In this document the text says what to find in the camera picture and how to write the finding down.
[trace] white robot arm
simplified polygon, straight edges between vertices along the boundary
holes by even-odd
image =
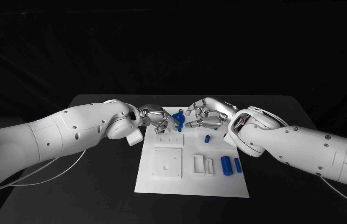
[[[347,184],[347,139],[320,131],[287,126],[267,111],[235,106],[206,97],[186,110],[195,110],[196,121],[185,127],[216,128],[228,123],[224,141],[250,156],[260,157],[264,151],[286,165]],[[219,113],[208,117],[209,112]]]
[[[135,108],[120,100],[108,100],[70,107],[34,122],[0,129],[0,182],[44,160],[93,147],[105,136],[127,137],[133,146],[143,140],[137,127],[150,124],[159,134],[169,124],[179,123],[159,105]]]

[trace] white board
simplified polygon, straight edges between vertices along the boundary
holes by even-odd
[[[177,113],[179,109],[185,111],[182,107],[163,107],[170,115]],[[189,116],[185,116],[185,123],[195,120],[193,112]],[[137,193],[157,193],[157,194],[180,194],[180,195],[202,195],[202,196],[224,196],[224,197],[242,197],[248,198],[248,191],[245,186],[245,180],[242,173],[237,173],[235,164],[231,162],[232,175],[222,175],[221,157],[228,156],[231,161],[238,158],[238,153],[234,148],[225,149],[224,143],[216,144],[215,148],[199,148],[198,135],[206,135],[211,137],[211,141],[221,138],[219,135],[225,134],[226,125],[222,125],[216,131],[212,129],[199,128],[182,128],[180,132],[172,130],[164,132],[167,134],[182,134],[182,147],[180,151],[180,178],[161,178],[154,177],[154,149],[157,136],[154,127],[150,125],[146,128],[146,136],[143,142],[141,160],[138,164],[138,173],[135,181]],[[193,175],[193,155],[203,156],[203,163],[206,159],[211,159],[212,163],[212,176]]]

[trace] dark background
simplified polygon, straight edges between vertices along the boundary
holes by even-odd
[[[344,1],[0,0],[0,116],[78,94],[290,95],[347,136]]]

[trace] table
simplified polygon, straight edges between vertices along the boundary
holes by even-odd
[[[187,106],[199,95],[78,95],[69,107],[120,99],[140,106]],[[238,109],[255,106],[289,125],[313,128],[290,96],[212,96]],[[0,209],[0,223],[225,223],[235,220],[341,220],[345,200],[322,180],[279,163],[266,152],[253,158],[238,151],[250,199],[134,193],[141,143],[108,140],[86,150],[73,168],[41,185],[15,187]],[[52,178],[79,156],[60,158],[20,183]],[[44,163],[26,169],[24,174]],[[335,188],[342,184],[329,181]]]

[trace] blue cylinder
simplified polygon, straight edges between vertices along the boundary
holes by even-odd
[[[232,175],[229,157],[224,156],[219,159],[221,159],[219,161],[221,161],[222,174],[224,175]]]
[[[234,159],[234,165],[235,165],[235,170],[237,170],[237,173],[241,173],[241,165],[240,165],[240,161],[238,161],[238,158]]]
[[[208,143],[209,142],[209,136],[205,136],[203,142]]]

